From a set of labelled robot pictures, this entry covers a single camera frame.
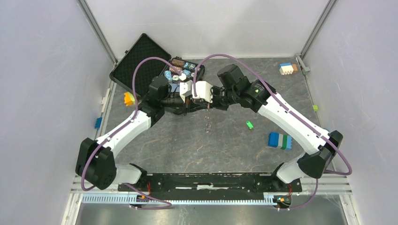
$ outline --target yellow block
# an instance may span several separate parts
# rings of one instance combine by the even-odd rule
[[[134,96],[130,92],[126,92],[124,94],[124,103],[126,104],[126,106],[134,104]]]

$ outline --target item in case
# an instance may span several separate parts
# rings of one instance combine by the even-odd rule
[[[179,71],[179,72],[181,72],[183,69],[181,68],[181,67],[176,67],[176,69]],[[169,68],[169,70],[171,71],[171,72],[173,72],[173,73],[177,73],[175,70],[173,70],[173,68]]]
[[[173,81],[178,81],[180,77],[178,75],[173,75]]]
[[[194,69],[195,69],[195,64],[192,64],[192,63],[186,62],[186,63],[185,63],[185,65],[184,65],[184,68],[185,68],[185,69],[191,69],[191,70],[194,70]]]
[[[181,61],[181,60],[178,60],[178,59],[173,59],[173,60],[171,61],[171,64],[172,64],[173,66],[175,66],[175,67],[184,67],[185,62],[184,62],[184,61]]]
[[[169,80],[173,80],[173,77],[171,76],[171,71],[170,70],[166,70],[164,71],[164,76]]]
[[[189,70],[183,70],[183,72],[182,72],[183,74],[185,74],[185,75],[187,75],[187,76],[190,76],[191,75],[191,71],[189,71]]]

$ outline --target open case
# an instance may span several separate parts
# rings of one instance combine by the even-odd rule
[[[112,81],[122,86],[125,90],[132,93],[132,80],[133,73],[137,65],[148,57],[159,57],[170,63],[173,60],[187,62],[197,66],[196,63],[183,60],[179,57],[171,58],[171,55],[155,43],[148,35],[142,34],[139,39],[135,42],[130,50],[126,51],[126,55],[119,62],[116,68],[109,74]],[[193,73],[192,68],[183,68]],[[152,79],[159,75],[164,75],[164,72],[169,70],[169,66],[159,60],[150,60],[144,63],[138,70],[135,81],[135,89],[138,96],[144,96],[148,92],[148,87],[152,82]],[[201,80],[205,73],[205,67],[202,65],[199,68],[197,80]],[[193,80],[192,76],[187,76],[187,80]],[[178,83],[181,80],[169,80],[172,91],[179,92]]]

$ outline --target black case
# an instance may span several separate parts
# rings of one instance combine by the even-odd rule
[[[137,65],[148,57],[156,56],[166,61],[171,62],[173,59],[183,60],[179,57],[171,58],[171,55],[155,43],[148,35],[142,34],[135,42],[130,50],[126,51],[126,55],[120,60],[119,64],[109,74],[109,77],[116,84],[122,86],[125,90],[132,93],[133,73]],[[156,76],[163,75],[163,72],[168,69],[168,65],[159,60],[150,60],[142,64],[136,75],[136,93],[138,96],[144,96],[148,92],[148,87],[152,79]],[[205,73],[205,67],[200,66],[197,80],[200,80]]]

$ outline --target blue green and white block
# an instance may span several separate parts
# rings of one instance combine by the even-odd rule
[[[291,136],[271,132],[268,138],[268,146],[284,150],[290,150]]]
[[[291,63],[282,63],[281,65],[279,65],[279,72],[281,72],[282,75],[287,75],[292,74],[294,72],[294,69]]]

